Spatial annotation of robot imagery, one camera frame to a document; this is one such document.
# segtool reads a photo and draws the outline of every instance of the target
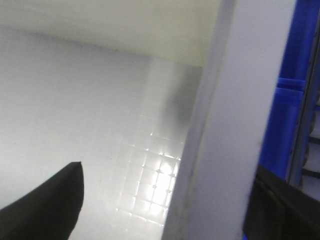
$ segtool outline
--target white surface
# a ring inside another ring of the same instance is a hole
[[[203,66],[221,0],[0,0],[0,25]]]
[[[315,122],[310,136],[320,139],[320,113],[318,111],[315,111]]]
[[[222,2],[163,240],[242,238],[295,2]]]
[[[320,173],[320,145],[309,143],[309,155],[305,166],[303,167],[310,171]]]
[[[82,161],[71,239],[160,239],[201,69],[6,28],[0,55],[0,208]]]
[[[302,176],[302,181],[302,191],[310,197],[320,201],[320,179],[310,176]]]

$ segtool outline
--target white ceiling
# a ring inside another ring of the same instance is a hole
[[[221,0],[0,0],[0,25],[203,66]]]

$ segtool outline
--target tiled wall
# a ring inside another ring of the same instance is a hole
[[[201,69],[0,28],[0,208],[69,162],[74,240],[158,240]]]

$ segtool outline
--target black object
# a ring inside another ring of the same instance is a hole
[[[67,240],[83,199],[82,165],[72,162],[0,210],[0,240]]]
[[[248,240],[320,240],[320,202],[259,165],[243,231]]]
[[[308,169],[302,169],[302,175],[309,176],[312,178],[320,179],[320,172],[310,171]]]

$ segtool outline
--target white door frame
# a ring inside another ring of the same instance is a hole
[[[162,240],[239,240],[295,0],[223,0]]]

